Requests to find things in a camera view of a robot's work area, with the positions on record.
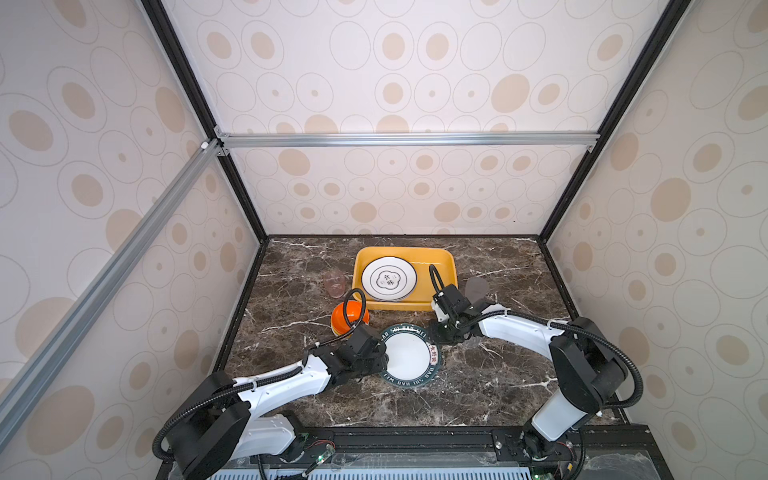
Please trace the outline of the green cloud pattern plate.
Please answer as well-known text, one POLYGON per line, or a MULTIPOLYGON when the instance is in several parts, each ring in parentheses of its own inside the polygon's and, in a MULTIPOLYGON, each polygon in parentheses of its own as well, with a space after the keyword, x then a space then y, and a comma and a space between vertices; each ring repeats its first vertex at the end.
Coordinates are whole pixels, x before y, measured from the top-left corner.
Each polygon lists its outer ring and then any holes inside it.
POLYGON ((362 289, 380 302, 397 302, 408 297, 416 287, 417 272, 408 261, 385 256, 370 262, 362 271, 362 289))

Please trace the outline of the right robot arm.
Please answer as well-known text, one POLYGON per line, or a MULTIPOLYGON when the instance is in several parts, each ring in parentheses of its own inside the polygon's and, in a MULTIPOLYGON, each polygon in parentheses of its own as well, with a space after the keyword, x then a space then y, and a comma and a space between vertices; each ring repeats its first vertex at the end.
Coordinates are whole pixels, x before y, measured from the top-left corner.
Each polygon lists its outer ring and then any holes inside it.
POLYGON ((604 409, 625 409, 642 398, 639 368, 590 319, 544 320, 487 301, 473 303, 453 284, 434 288, 430 335, 435 343, 487 337, 551 361, 558 389, 523 426, 520 442, 529 457, 546 458, 567 431, 604 409))

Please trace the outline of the green rim lettered plate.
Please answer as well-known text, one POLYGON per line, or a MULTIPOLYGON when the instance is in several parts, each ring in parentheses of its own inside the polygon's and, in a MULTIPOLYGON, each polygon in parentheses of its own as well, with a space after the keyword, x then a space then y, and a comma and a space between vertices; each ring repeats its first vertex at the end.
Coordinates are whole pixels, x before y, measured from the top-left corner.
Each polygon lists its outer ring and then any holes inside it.
POLYGON ((428 332, 415 324, 401 323, 381 333, 388 357, 380 377, 402 389, 423 387, 434 381, 443 363, 439 347, 428 332))

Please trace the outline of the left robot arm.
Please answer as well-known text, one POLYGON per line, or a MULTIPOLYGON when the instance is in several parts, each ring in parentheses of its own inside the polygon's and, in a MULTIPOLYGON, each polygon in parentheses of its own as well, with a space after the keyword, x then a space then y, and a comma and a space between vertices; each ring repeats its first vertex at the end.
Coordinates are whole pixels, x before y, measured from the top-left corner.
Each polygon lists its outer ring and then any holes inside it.
POLYGON ((297 399, 383 372, 388 363, 381 334, 365 323, 305 350, 293 364, 251 377, 208 376, 164 423, 152 453, 174 463, 184 479, 207 479, 229 461, 280 456, 306 438, 284 414, 267 414, 297 399))

